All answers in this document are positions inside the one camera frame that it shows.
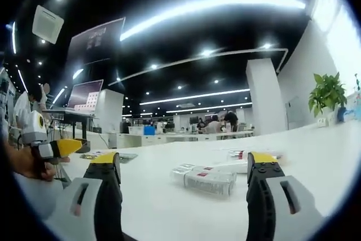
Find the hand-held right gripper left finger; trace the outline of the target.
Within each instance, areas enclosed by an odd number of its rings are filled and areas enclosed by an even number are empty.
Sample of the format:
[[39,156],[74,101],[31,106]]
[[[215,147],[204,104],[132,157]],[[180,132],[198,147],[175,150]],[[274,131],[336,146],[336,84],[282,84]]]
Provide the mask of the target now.
[[61,192],[46,225],[60,240],[124,240],[120,157],[97,156]]

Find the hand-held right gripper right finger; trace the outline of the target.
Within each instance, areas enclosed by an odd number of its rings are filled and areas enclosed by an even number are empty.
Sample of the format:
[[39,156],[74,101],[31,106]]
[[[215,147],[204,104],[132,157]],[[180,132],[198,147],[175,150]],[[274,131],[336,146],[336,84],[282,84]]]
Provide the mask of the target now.
[[270,154],[248,153],[247,240],[309,240],[323,224],[313,194]]

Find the person's left hand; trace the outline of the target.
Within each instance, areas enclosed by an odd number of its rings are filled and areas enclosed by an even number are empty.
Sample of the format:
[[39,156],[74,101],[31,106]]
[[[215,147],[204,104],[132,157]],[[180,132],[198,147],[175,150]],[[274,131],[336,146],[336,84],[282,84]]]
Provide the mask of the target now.
[[14,172],[32,179],[44,181],[54,179],[55,169],[52,164],[43,162],[43,169],[41,169],[39,161],[34,158],[30,149],[12,150],[8,155]]

